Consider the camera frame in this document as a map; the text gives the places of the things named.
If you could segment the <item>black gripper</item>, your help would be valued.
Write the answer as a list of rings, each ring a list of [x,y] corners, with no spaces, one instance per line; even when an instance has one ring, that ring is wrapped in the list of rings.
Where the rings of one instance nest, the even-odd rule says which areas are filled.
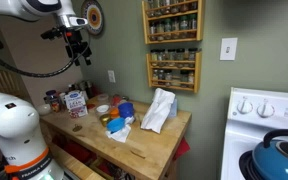
[[[82,55],[86,65],[91,65],[92,51],[87,42],[82,41],[82,35],[79,30],[68,29],[65,26],[55,27],[41,34],[42,39],[54,40],[63,37],[66,42],[66,52],[69,58],[74,59],[75,66],[80,66],[78,56]]]

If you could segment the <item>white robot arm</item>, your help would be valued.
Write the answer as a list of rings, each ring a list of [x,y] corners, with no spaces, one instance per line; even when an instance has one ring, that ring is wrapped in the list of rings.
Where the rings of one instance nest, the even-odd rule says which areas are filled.
[[[71,0],[0,0],[0,15],[35,22],[53,15],[56,27],[44,38],[62,36],[76,61],[88,51],[79,30],[87,20],[78,17]],[[64,170],[53,159],[40,128],[40,117],[29,102],[0,93],[0,150],[7,161],[5,173],[11,180],[63,180]]]

